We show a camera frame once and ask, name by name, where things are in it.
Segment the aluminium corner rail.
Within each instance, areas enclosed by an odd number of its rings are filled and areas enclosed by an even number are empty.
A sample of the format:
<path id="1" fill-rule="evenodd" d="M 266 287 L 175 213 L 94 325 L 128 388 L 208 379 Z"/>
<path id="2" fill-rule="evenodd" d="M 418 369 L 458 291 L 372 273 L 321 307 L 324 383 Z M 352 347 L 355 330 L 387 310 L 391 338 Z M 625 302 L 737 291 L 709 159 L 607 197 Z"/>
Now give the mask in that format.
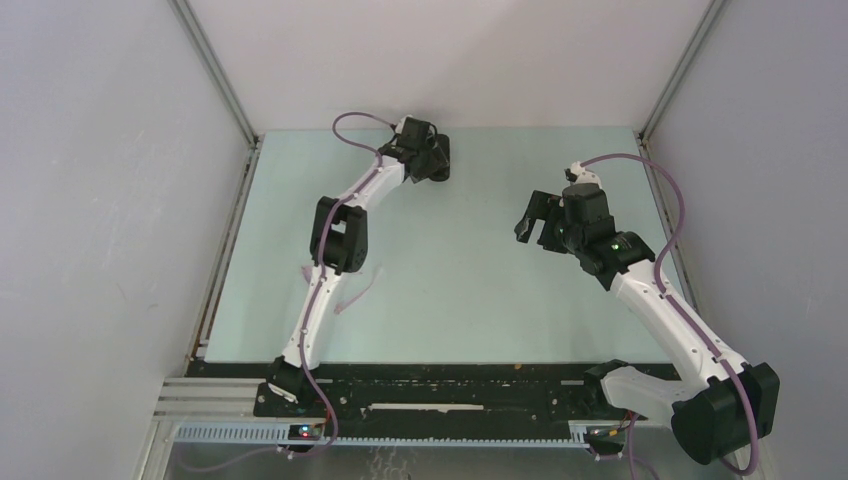
<path id="1" fill-rule="evenodd" d="M 249 148 L 255 149 L 260 142 L 260 136 L 248 119 L 246 110 L 221 63 L 215 49 L 205 32 L 201 21 L 187 0 L 169 0 L 176 19 L 184 29 L 200 62 L 220 95 L 226 109 L 238 127 Z"/>
<path id="2" fill-rule="evenodd" d="M 729 0 L 711 0 L 707 4 L 707 8 L 684 47 L 671 75 L 654 103 L 642 128 L 638 132 L 637 138 L 643 143 L 647 143 L 657 130 L 675 100 L 679 89 L 686 80 L 689 71 L 730 4 L 731 1 Z"/>

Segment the pink transparent sunglasses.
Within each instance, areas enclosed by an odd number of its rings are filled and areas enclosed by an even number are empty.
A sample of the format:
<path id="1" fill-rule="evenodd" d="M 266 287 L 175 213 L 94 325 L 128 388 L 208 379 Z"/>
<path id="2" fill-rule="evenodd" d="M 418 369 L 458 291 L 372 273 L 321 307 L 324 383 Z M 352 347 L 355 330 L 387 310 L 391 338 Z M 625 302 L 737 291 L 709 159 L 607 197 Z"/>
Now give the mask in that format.
<path id="1" fill-rule="evenodd" d="M 309 284 L 312 280 L 313 267 L 310 265 L 303 265 L 300 267 L 301 275 L 304 281 Z M 340 315 L 344 310 L 349 308 L 355 302 L 357 302 L 360 298 L 367 294 L 367 292 L 373 287 L 375 282 L 380 278 L 383 273 L 383 267 L 381 265 L 377 265 L 373 271 L 371 278 L 367 285 L 362 282 L 357 283 L 354 281 L 355 285 L 361 286 L 361 289 L 357 292 L 352 292 L 352 290 L 348 287 L 343 288 L 342 296 L 335 304 L 333 313 L 335 315 Z"/>

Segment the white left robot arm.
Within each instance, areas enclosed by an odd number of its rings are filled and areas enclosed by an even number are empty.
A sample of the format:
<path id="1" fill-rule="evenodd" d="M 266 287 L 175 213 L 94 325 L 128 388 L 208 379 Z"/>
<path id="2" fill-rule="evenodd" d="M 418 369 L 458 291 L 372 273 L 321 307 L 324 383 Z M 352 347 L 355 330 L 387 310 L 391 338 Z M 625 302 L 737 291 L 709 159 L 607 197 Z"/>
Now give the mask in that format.
<path id="1" fill-rule="evenodd" d="M 387 126 L 390 139 L 376 148 L 345 137 L 338 125 L 351 117 Z M 371 153 L 373 162 L 343 193 L 324 196 L 316 204 L 309 243 L 312 266 L 307 270 L 304 305 L 267 377 L 278 404 L 297 417 L 311 412 L 316 403 L 318 388 L 309 377 L 320 364 L 322 335 L 332 303 L 366 262 L 369 211 L 406 182 L 444 182 L 450 177 L 449 138 L 429 121 L 407 115 L 392 123 L 366 112 L 346 112 L 334 119 L 331 131 L 338 140 Z"/>

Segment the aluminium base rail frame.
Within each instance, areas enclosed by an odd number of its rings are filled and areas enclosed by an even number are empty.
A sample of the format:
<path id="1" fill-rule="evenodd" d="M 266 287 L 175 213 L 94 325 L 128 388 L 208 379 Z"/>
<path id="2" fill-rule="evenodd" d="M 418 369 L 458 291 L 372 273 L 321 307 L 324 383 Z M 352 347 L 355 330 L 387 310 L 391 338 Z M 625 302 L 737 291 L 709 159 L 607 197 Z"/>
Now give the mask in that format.
<path id="1" fill-rule="evenodd" d="M 294 445 L 288 437 L 293 425 L 310 423 L 304 418 L 259 418 L 253 415 L 258 379 L 168 378 L 164 381 L 146 434 L 145 447 L 135 479 L 163 479 L 173 446 L 178 442 L 244 445 Z M 389 436 L 342 436 L 338 447 L 397 448 L 570 448 L 582 450 L 592 427 L 617 425 L 616 420 L 570 420 L 567 434 L 547 439 L 458 440 L 427 434 L 421 439 Z"/>

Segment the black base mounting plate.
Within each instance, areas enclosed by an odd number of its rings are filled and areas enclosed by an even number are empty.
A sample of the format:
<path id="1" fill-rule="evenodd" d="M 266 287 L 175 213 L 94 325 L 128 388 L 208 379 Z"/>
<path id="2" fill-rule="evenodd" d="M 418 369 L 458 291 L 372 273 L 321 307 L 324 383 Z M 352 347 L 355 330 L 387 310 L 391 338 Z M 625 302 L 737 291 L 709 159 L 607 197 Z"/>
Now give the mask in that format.
<path id="1" fill-rule="evenodd" d="M 290 421 L 285 437 L 305 443 L 334 425 L 343 441 L 574 441 L 579 423 L 603 430 L 628 426 L 629 414 L 608 406 L 588 386 L 591 363 L 345 364 L 324 363 L 297 403 L 271 392 L 278 365 L 190 362 L 190 377 L 256 379 L 251 412 Z"/>

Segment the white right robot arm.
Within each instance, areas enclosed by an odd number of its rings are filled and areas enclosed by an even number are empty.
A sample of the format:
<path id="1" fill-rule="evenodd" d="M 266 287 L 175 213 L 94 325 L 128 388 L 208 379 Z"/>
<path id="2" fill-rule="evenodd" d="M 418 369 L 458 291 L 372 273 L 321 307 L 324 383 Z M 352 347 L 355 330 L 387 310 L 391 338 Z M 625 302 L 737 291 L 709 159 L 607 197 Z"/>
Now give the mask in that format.
<path id="1" fill-rule="evenodd" d="M 678 377 L 663 380 L 620 360 L 587 371 L 585 411 L 606 418 L 628 410 L 669 428 L 695 462 L 707 465 L 768 436 L 780 380 L 766 363 L 753 365 L 723 342 L 657 271 L 656 256 L 634 232 L 617 230 L 596 183 L 575 183 L 556 195 L 531 194 L 514 228 L 529 242 L 574 256 L 581 269 L 636 315 L 671 360 Z"/>

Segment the black glasses case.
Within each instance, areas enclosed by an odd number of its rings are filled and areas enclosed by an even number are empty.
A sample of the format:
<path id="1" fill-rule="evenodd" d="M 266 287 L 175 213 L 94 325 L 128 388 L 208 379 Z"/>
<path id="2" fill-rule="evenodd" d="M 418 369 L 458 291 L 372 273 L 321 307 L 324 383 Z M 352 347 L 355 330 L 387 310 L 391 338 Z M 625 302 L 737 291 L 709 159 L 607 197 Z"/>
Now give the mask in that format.
<path id="1" fill-rule="evenodd" d="M 426 179 L 445 182 L 450 178 L 450 168 L 450 139 L 447 135 L 436 134 L 425 165 Z"/>

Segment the aluminium corner rail right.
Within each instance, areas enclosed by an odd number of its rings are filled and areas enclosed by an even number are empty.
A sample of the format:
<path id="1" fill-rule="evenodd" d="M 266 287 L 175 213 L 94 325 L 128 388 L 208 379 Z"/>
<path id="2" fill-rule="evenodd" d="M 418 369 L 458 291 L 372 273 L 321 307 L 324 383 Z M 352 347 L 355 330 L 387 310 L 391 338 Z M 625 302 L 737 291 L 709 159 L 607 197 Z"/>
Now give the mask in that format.
<path id="1" fill-rule="evenodd" d="M 643 143 L 647 143 L 657 130 L 675 100 L 679 89 L 686 80 L 689 71 L 730 4 L 731 1 L 729 0 L 711 0 L 707 4 L 707 8 L 684 47 L 671 75 L 654 103 L 642 128 L 638 132 L 637 138 Z"/>

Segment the aluminium corner rail left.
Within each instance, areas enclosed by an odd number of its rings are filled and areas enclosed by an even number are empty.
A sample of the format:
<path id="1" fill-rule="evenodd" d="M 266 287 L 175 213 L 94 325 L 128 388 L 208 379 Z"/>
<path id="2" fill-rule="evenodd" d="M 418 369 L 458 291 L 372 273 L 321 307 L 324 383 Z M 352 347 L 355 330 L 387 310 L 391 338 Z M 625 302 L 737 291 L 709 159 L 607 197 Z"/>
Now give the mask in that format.
<path id="1" fill-rule="evenodd" d="M 176 19 L 184 29 L 200 62 L 220 95 L 226 109 L 238 127 L 249 148 L 255 149 L 260 142 L 260 136 L 248 119 L 246 110 L 221 63 L 215 49 L 205 32 L 201 21 L 187 0 L 169 0 Z"/>

